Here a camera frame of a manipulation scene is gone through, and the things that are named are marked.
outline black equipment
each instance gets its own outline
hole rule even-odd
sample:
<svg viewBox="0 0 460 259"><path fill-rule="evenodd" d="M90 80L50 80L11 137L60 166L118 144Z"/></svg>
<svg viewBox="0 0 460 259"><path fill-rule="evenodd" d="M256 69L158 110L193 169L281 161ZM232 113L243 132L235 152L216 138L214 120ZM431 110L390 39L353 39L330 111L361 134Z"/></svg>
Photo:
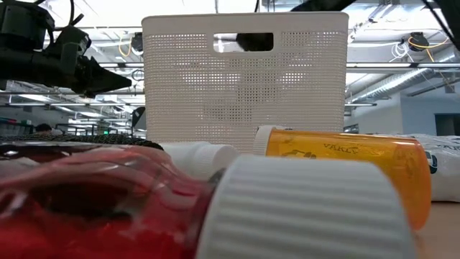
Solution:
<svg viewBox="0 0 460 259"><path fill-rule="evenodd" d="M356 0L310 0L294 7L291 12L338 12L345 9ZM460 1L454 0L434 0L441 11L452 31L441 21L434 12L433 7L427 0L422 2L431 10L436 20L439 22L449 39L460 50ZM236 42L244 51L269 51L273 48L273 36L268 33L239 33Z"/></svg>
<svg viewBox="0 0 460 259"><path fill-rule="evenodd" d="M91 39L74 27L83 15L73 19L73 0L70 0L70 22L64 28L55 28L50 13L38 6L42 2L3 0L0 3L0 80L66 87L91 98L132 85L128 78L84 56ZM56 41L54 31L61 31ZM50 44L43 49L45 33L50 36Z"/></svg>

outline red bottle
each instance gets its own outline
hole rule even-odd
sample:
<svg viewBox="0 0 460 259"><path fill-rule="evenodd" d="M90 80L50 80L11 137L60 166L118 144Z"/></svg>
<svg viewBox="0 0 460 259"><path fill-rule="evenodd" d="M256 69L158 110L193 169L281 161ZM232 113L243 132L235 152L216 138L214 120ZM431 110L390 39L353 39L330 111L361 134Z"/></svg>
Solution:
<svg viewBox="0 0 460 259"><path fill-rule="evenodd" d="M0 169L2 258L414 258L365 163L244 156L205 182L149 147L0 143Z"/></svg>

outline white plastic basket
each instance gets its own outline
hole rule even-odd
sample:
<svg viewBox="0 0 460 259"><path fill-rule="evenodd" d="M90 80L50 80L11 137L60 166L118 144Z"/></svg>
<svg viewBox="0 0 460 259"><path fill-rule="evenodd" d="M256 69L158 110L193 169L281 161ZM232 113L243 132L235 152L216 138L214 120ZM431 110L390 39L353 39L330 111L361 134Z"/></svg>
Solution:
<svg viewBox="0 0 460 259"><path fill-rule="evenodd" d="M142 21L147 138L251 152L257 127L342 131L345 13L207 14ZM218 33L271 32L268 52L218 53Z"/></svg>

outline wooden table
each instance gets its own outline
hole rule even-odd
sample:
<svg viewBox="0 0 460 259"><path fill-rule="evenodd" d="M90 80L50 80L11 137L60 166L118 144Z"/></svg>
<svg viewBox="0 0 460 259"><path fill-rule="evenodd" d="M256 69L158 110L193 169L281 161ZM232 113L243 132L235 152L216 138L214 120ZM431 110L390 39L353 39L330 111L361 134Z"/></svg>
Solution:
<svg viewBox="0 0 460 259"><path fill-rule="evenodd" d="M414 234L420 259L460 258L460 204L432 204L425 227Z"/></svg>

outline ceiling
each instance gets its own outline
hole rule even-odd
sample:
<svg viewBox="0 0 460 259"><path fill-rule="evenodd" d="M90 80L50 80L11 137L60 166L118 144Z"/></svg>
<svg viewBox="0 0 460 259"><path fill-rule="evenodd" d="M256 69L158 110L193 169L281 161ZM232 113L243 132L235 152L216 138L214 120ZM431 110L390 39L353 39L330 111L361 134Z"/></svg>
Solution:
<svg viewBox="0 0 460 259"><path fill-rule="evenodd" d="M348 47L349 63L399 63L425 60L428 56L426 51L414 53L407 51L401 58L396 58L396 44L402 38L407 39L411 32L423 32L432 45L445 43L432 49L434 56L439 51L449 47L446 35L436 22L430 11L424 7L421 1L399 0L400 5L380 6L379 0L357 1L344 11L349 15L349 33L354 34L354 40L350 40ZM261 12L286 12L299 4L299 0L262 0ZM165 14L208 14L208 13L233 13L253 12L256 0L75 0L75 15L84 14L77 27L87 32L93 41L93 45L87 50L86 55L93 56L100 63L142 63L139 53L129 52L129 41L135 32L141 32L142 19L153 15ZM68 0L47 0L42 6L50 11L56 21L57 27L65 26L70 15ZM369 16L376 10L375 23L367 24ZM225 48L237 49L234 43L224 45ZM131 77L136 70L123 69L117 73ZM385 71L350 71L346 74L346 95L359 94L373 83L381 81L397 70ZM133 81L133 86L122 89L121 95L98 96L95 100L84 99L72 95L68 89L55 88L53 95L29 95L13 96L8 101L14 102L42 102L75 103L75 106L59 106L59 110L70 117L75 117L79 112L82 118L125 118L136 105L123 105L144 103L144 96L129 95L127 92L140 92L144 88L143 81ZM30 83L13 82L9 84L10 91L44 92L49 91L44 86ZM79 106L84 103L96 103L98 106Z"/></svg>

